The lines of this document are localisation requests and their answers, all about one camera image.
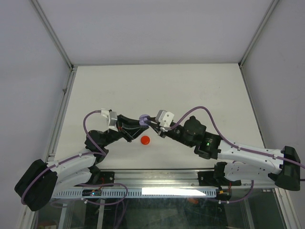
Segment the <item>perforated metal strip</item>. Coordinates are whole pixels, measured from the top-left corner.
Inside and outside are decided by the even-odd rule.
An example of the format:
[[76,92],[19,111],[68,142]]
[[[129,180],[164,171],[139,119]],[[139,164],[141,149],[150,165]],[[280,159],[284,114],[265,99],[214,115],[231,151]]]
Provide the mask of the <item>perforated metal strip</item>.
[[[199,188],[198,191],[203,192],[206,196],[174,196],[174,195],[142,195],[141,188],[128,189],[128,195],[126,198],[214,198],[216,197],[216,189],[204,189]],[[86,197],[86,198],[122,198],[126,193],[125,189],[104,189],[100,196]],[[82,189],[68,189],[60,192],[54,196],[54,198],[81,198]]]

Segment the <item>red circle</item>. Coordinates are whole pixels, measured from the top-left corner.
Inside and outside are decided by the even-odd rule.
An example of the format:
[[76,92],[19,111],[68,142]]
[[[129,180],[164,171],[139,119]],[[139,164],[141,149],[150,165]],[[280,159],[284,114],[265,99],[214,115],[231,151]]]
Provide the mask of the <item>red circle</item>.
[[146,136],[146,135],[141,137],[141,143],[143,145],[148,145],[150,141],[151,141],[150,138],[148,136]]

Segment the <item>table surface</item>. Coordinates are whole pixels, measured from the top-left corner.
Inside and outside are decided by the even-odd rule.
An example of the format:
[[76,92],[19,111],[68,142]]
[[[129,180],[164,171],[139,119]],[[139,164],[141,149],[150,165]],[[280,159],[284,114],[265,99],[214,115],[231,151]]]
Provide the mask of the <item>table surface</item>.
[[[78,67],[69,104],[57,144],[55,159],[77,154],[84,148],[85,115],[101,108],[138,119],[142,114],[156,116],[161,109],[180,119],[195,106],[207,107],[224,136],[251,146],[263,142],[238,64],[117,65]],[[193,113],[207,131],[216,133],[204,110]],[[105,131],[106,121],[94,114],[88,130]],[[152,129],[149,145],[140,137],[132,143],[121,139],[107,149],[98,164],[106,169],[207,168],[217,162],[205,160],[170,138],[159,137]]]

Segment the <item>wall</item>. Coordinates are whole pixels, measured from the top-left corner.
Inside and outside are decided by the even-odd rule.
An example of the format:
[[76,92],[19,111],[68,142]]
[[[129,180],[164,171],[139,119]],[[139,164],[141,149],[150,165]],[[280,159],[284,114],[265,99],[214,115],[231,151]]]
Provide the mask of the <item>wall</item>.
[[14,186],[43,155],[68,68],[28,0],[2,1],[0,21],[0,228],[14,229]]
[[[294,147],[305,163],[305,1],[282,0],[244,66],[267,147]],[[290,192],[302,226],[305,185]]]

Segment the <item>robotic arm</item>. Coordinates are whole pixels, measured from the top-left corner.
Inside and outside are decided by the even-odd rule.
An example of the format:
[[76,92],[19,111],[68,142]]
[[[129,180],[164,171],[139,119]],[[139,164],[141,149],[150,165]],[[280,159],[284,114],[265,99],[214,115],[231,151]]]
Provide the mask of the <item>robotic arm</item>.
[[[90,185],[111,183],[109,180],[101,181],[105,181],[105,177],[95,166],[108,154],[105,147],[121,138],[131,142],[149,127],[160,137],[169,137],[185,146],[194,147],[194,153],[204,159],[234,160],[232,163],[218,162],[214,171],[200,174],[204,180],[209,181],[209,186],[212,184],[219,187],[231,182],[234,185],[241,185],[240,180],[247,179],[272,181],[284,189],[300,190],[300,166],[278,159],[284,157],[300,163],[292,147],[285,146],[283,150],[274,150],[244,146],[228,141],[221,134],[206,132],[206,126],[194,116],[185,121],[183,126],[177,125],[173,122],[174,114],[165,110],[160,110],[156,117],[142,115],[140,120],[117,115],[112,110],[101,110],[101,115],[107,119],[109,129],[105,132],[91,130],[88,135],[104,151],[103,154],[96,153],[99,152],[96,144],[87,136],[85,141],[87,150],[64,160],[65,163],[62,161],[44,163],[42,160],[37,160],[20,179],[15,191],[32,211],[39,210],[52,196],[72,186],[83,183]],[[267,153],[272,154],[273,157],[266,156]],[[37,179],[44,170],[48,171]]]

